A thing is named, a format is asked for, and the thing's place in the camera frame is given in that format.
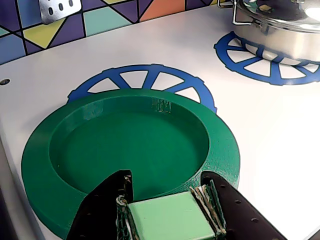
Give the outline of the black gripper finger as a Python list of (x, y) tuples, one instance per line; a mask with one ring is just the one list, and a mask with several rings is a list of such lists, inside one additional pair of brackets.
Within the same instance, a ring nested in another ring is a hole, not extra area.
[(81, 202), (68, 240), (139, 240), (129, 208), (134, 200), (132, 172), (118, 170), (97, 185)]
[(235, 187), (213, 171), (203, 171), (189, 191), (213, 230), (211, 240), (285, 240)]

